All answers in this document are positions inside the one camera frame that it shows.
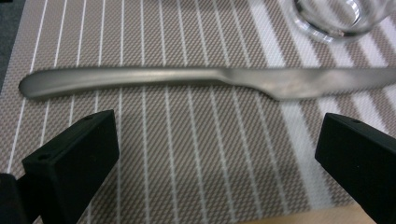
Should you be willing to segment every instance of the glass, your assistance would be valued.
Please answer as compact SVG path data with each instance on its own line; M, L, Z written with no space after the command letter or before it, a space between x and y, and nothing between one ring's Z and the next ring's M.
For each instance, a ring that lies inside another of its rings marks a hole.
M289 1L293 22L314 39L326 43L356 40L396 8L396 0Z

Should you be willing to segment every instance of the butter knife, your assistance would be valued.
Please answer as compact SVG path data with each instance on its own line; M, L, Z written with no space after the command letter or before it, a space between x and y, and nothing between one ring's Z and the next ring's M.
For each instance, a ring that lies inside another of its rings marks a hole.
M229 84L262 91L276 100L317 98L396 83L395 68L170 68L95 67L37 71L19 86L33 100L133 85Z

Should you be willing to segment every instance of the knife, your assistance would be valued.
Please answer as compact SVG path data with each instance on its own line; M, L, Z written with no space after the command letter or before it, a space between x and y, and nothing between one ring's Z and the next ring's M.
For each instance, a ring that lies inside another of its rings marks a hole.
M37 71L19 86L33 100L122 86L229 84L262 91L276 100L317 98L396 83L395 68L170 68L95 67Z

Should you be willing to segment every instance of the placemat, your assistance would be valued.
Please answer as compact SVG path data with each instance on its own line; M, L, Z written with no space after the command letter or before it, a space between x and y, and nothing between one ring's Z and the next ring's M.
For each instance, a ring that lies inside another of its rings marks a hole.
M76 66L396 66L396 15L324 45L286 0L27 0L0 99L1 172L73 122L114 109L120 160L81 223L235 223L353 203L314 160L339 113L396 136L396 86L300 102L237 87L144 86L34 102L18 84Z

